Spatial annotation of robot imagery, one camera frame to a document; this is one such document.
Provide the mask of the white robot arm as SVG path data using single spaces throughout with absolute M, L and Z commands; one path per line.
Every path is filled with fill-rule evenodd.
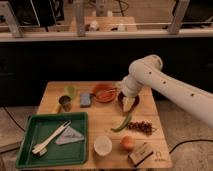
M 122 93 L 136 97 L 143 86 L 149 86 L 213 127 L 213 94 L 164 74 L 162 67 L 163 62 L 157 55 L 133 61 L 129 74 L 121 82 Z

